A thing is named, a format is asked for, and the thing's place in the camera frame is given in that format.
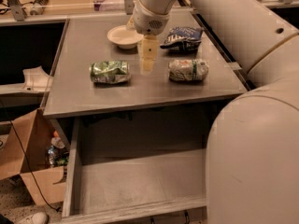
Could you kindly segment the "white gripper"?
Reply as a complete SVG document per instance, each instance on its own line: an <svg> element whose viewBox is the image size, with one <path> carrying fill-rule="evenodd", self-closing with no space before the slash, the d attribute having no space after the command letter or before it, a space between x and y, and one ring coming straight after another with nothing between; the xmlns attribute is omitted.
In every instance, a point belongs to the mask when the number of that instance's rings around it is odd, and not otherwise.
<svg viewBox="0 0 299 224"><path fill-rule="evenodd" d="M142 40L142 57L146 60L155 60L159 48L159 41L156 35L163 32L169 21L169 14L156 14L147 9L140 1L137 1L126 24L126 29L136 29L139 34L145 35Z"/></svg>

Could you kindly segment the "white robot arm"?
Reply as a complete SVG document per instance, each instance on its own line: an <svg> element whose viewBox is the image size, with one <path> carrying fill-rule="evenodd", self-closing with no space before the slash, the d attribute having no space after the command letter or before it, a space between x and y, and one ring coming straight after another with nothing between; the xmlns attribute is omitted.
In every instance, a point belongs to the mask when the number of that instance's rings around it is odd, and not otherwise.
<svg viewBox="0 0 299 224"><path fill-rule="evenodd" d="M208 224L299 224L299 34L256 0L190 0L254 88L215 119L206 147ZM158 35L175 0L137 0Z"/></svg>

